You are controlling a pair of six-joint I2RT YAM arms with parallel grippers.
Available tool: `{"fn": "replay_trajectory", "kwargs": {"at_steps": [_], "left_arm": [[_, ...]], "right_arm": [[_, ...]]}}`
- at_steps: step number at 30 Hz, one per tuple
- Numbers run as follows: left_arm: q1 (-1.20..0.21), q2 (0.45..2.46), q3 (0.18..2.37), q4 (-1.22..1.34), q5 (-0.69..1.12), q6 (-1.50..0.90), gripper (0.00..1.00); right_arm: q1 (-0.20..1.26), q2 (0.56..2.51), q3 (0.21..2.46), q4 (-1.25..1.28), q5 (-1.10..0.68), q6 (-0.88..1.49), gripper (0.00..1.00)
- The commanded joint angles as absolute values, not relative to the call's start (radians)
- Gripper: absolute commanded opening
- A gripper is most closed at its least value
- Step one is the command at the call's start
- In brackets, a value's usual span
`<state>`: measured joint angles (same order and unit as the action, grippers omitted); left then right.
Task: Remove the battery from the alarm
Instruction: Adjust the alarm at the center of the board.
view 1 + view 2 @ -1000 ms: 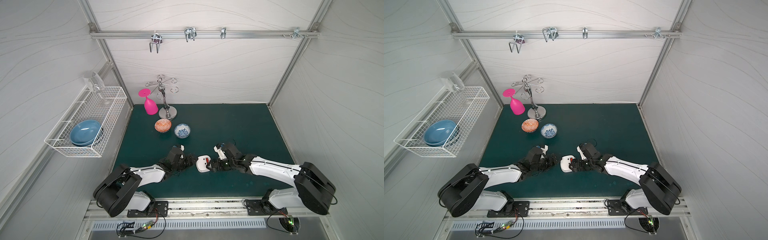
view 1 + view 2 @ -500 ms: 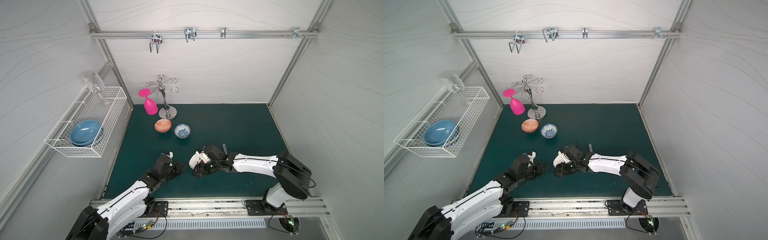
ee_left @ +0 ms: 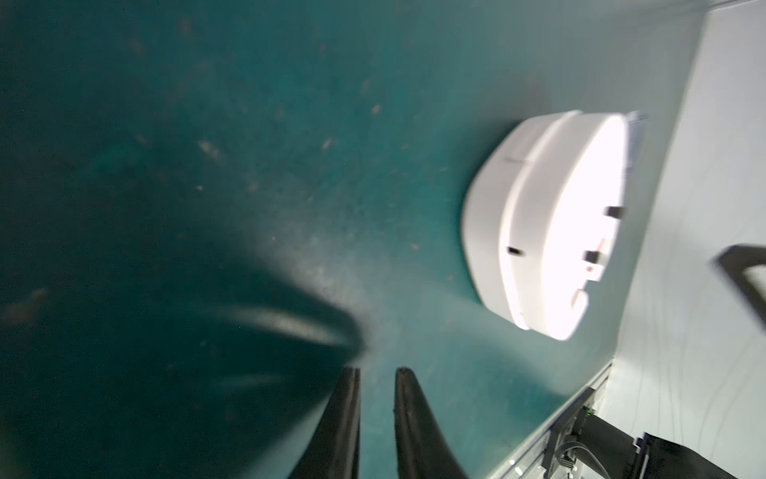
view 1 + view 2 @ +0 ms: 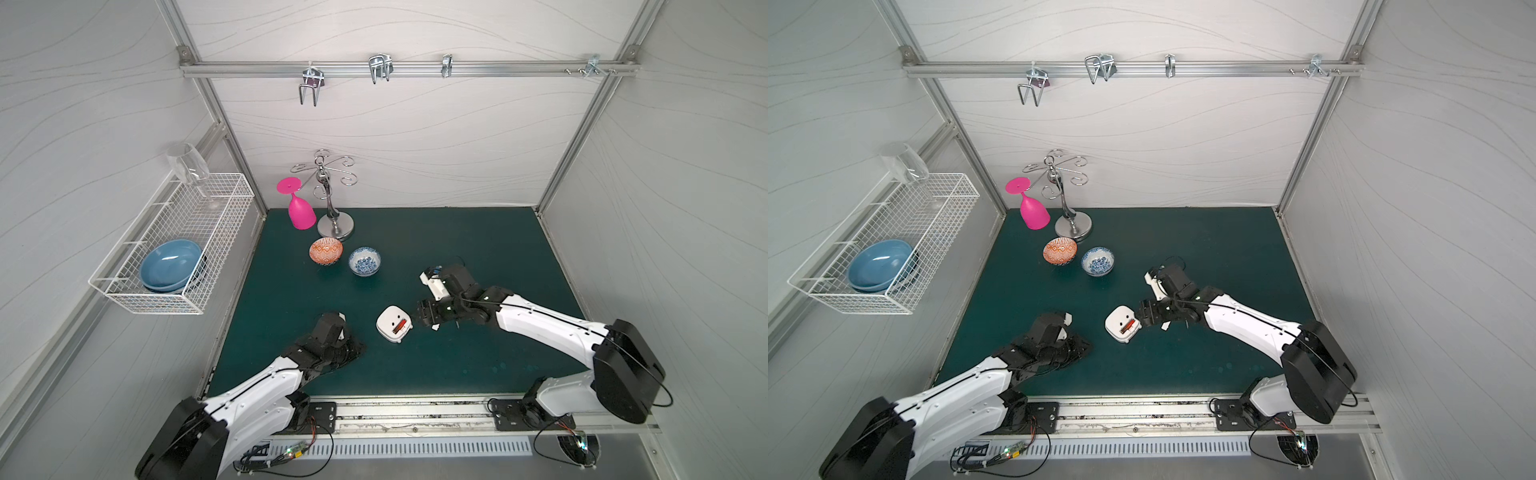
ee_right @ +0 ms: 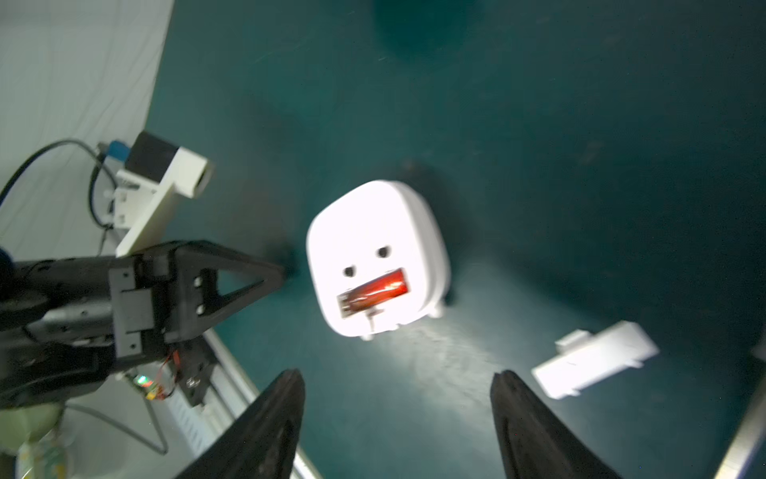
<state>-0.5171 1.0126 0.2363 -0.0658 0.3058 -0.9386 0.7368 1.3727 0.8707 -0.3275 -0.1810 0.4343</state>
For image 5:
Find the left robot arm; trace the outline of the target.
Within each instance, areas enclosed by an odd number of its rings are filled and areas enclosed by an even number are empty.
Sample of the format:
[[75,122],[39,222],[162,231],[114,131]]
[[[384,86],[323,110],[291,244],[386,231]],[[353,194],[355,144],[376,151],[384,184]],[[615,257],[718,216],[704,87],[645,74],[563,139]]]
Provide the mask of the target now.
[[280,289],[285,270],[209,241],[125,257],[1,257],[1,406],[65,402],[117,372],[173,359]]

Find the white alarm clock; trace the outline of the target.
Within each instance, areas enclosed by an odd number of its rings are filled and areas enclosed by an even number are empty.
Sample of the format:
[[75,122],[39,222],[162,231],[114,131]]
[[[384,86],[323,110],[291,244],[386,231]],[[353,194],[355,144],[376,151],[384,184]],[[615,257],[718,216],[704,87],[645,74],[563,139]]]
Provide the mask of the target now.
[[[404,183],[368,182],[327,206],[308,228],[306,255],[321,313],[338,335],[370,340],[444,313],[444,239],[425,199]],[[339,295],[395,269],[404,269],[409,293],[341,316]]]

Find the white battery cover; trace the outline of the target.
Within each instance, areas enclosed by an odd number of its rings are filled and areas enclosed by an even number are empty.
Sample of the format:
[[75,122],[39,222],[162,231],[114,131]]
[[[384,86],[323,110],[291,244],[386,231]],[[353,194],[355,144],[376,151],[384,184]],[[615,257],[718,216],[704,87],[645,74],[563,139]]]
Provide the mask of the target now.
[[638,369],[659,353],[656,343],[632,321],[620,321],[593,335],[577,329],[556,341],[558,354],[532,369],[547,397],[561,400],[629,368]]

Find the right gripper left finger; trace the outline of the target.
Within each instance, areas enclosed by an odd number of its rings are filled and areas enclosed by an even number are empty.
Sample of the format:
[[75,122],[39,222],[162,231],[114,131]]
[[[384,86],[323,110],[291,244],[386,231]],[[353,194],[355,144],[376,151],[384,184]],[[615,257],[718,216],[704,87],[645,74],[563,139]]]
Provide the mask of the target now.
[[299,370],[283,371],[181,478],[288,478],[305,403]]

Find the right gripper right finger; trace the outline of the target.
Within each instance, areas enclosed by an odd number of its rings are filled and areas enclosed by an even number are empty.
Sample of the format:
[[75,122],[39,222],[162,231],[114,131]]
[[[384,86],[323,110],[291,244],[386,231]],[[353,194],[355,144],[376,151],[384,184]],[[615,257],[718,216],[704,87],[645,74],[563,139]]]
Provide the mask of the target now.
[[496,373],[490,389],[495,429],[508,478],[616,478],[510,370]]

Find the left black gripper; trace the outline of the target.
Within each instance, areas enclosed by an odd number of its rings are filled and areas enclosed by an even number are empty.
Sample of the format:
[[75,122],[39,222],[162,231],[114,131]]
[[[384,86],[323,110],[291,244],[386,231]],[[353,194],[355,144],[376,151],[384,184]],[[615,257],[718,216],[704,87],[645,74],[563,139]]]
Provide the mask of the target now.
[[285,269],[209,241],[23,265],[23,403],[64,402],[164,359],[278,291]]

